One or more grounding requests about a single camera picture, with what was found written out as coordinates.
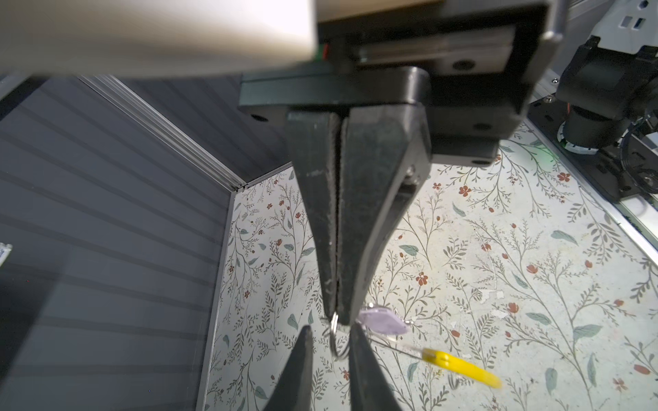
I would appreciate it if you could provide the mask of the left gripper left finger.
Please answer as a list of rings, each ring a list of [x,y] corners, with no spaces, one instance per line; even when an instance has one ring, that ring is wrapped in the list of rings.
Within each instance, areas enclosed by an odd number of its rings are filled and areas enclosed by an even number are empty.
[[[279,382],[265,407],[269,410],[309,411],[312,402],[313,332],[305,325],[299,333]]]

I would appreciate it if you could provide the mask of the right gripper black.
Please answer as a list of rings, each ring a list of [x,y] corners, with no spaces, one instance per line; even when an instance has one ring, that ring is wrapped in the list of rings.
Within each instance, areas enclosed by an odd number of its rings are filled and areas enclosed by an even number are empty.
[[[355,322],[430,157],[495,162],[559,48],[567,11],[565,1],[430,1],[327,17],[318,60],[243,76],[240,109],[272,124],[289,111],[378,105],[351,109],[341,132],[339,323]]]

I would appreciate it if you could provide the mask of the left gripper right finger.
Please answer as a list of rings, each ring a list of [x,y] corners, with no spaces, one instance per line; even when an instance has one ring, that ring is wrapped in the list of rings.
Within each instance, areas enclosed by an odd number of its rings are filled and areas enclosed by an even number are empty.
[[[351,410],[400,411],[363,327],[351,327],[349,341]]]

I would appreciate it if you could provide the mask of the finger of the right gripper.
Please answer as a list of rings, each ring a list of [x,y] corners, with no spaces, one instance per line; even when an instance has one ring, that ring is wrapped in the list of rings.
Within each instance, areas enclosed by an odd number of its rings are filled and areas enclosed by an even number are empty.
[[[327,318],[339,315],[339,193],[343,119],[329,111],[291,111],[285,137],[315,242]]]

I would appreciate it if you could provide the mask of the brass key purple tag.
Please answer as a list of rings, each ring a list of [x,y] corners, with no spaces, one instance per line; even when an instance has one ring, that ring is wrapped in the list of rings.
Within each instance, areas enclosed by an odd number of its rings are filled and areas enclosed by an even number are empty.
[[[356,320],[371,332],[384,336],[401,336],[410,330],[394,311],[382,306],[361,309]]]

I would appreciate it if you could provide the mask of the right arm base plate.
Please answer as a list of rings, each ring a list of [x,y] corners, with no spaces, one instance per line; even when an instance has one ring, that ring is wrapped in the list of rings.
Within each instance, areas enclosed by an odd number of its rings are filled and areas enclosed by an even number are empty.
[[[566,104],[566,117],[573,112],[573,109]],[[615,195],[619,195],[619,190],[614,190],[610,183],[607,183],[602,174],[610,171],[615,175],[619,185],[632,185],[645,197],[657,194],[657,147],[650,139],[652,126],[657,123],[656,118],[651,115],[647,121],[636,127],[631,125],[629,130],[625,131],[620,137],[606,147],[599,149],[574,148],[564,139],[562,130],[557,135],[560,145],[568,152],[577,155],[595,156],[598,161],[596,166],[605,162],[605,169],[600,173],[594,174],[595,180],[606,189],[613,190]]]

